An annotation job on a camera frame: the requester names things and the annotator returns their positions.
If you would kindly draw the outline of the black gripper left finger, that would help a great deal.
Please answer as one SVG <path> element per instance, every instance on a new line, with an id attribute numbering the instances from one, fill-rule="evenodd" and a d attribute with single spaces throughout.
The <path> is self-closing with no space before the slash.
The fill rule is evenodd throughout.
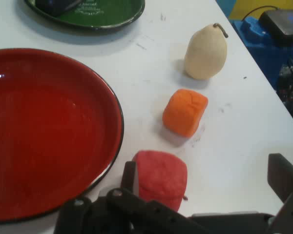
<path id="1" fill-rule="evenodd" d="M 121 185 L 94 202 L 80 196 L 60 209 L 56 234 L 208 234 L 193 220 L 138 197 L 137 165 L 125 163 Z"/>

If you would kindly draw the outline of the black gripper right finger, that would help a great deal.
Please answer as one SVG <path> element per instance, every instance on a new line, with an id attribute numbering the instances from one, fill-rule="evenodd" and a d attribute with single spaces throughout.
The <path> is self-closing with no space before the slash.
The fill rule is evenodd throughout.
<path id="1" fill-rule="evenodd" d="M 281 154 L 270 154 L 268 184 L 283 206 L 269 221 L 268 233 L 293 234 L 293 165 Z"/>

